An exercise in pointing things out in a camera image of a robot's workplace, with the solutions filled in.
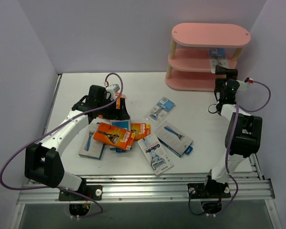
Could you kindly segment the blue razor blister pack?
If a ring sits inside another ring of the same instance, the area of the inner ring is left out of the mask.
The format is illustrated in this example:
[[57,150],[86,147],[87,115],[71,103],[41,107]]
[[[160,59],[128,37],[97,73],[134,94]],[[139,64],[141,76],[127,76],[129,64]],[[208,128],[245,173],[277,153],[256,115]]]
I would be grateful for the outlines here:
[[175,103],[166,97],[162,97],[143,117],[149,120],[154,126],[159,124],[174,109]]

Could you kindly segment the white Gillette SkinGuard blister pack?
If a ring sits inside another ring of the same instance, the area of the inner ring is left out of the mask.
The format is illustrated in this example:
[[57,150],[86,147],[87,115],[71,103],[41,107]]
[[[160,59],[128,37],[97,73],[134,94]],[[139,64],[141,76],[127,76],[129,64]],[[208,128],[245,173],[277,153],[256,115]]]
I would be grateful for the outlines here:
[[142,138],[138,144],[155,175],[160,175],[174,166],[172,159],[155,134]]

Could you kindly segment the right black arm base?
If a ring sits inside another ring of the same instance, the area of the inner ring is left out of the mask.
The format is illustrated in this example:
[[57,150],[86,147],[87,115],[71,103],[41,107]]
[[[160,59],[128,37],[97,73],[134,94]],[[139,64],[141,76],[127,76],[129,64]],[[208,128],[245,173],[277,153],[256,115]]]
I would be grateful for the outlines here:
[[[195,216],[215,216],[223,209],[223,200],[231,197],[227,183],[215,186],[205,186],[203,183],[188,183],[188,208]],[[201,212],[192,210],[191,201],[200,200]]]

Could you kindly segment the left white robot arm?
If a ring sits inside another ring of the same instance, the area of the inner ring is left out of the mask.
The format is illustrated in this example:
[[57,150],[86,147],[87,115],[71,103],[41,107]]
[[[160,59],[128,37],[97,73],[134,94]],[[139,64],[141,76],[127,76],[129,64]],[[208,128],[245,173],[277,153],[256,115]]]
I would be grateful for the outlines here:
[[121,107],[116,107],[120,92],[117,84],[90,86],[88,95],[73,105],[61,128],[26,147],[25,177],[51,188],[68,189],[75,200],[83,199],[87,193],[86,180],[65,171],[61,156],[76,135],[96,117],[117,120],[129,117],[123,99]]

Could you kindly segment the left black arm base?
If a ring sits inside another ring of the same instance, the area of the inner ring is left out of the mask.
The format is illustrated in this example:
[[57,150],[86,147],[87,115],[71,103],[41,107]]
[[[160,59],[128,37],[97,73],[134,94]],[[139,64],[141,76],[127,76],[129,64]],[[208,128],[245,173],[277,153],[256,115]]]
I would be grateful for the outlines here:
[[61,189],[58,200],[69,202],[67,213],[71,218],[84,219],[97,216],[103,213],[103,207],[98,201],[102,200],[103,186],[87,186],[83,190],[71,191]]

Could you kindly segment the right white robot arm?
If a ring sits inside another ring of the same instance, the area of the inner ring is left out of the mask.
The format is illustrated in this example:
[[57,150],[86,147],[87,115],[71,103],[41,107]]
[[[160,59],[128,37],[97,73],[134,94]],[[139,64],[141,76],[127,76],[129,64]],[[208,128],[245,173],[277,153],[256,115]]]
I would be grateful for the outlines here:
[[210,170],[206,181],[202,185],[203,193],[208,197],[222,194],[227,189],[231,174],[239,164],[260,148],[262,118],[244,111],[236,102],[236,93],[245,91],[253,79],[244,81],[237,79],[236,69],[215,66],[216,75],[225,75],[225,78],[215,80],[216,113],[229,121],[225,136],[225,148],[222,159],[216,167]]

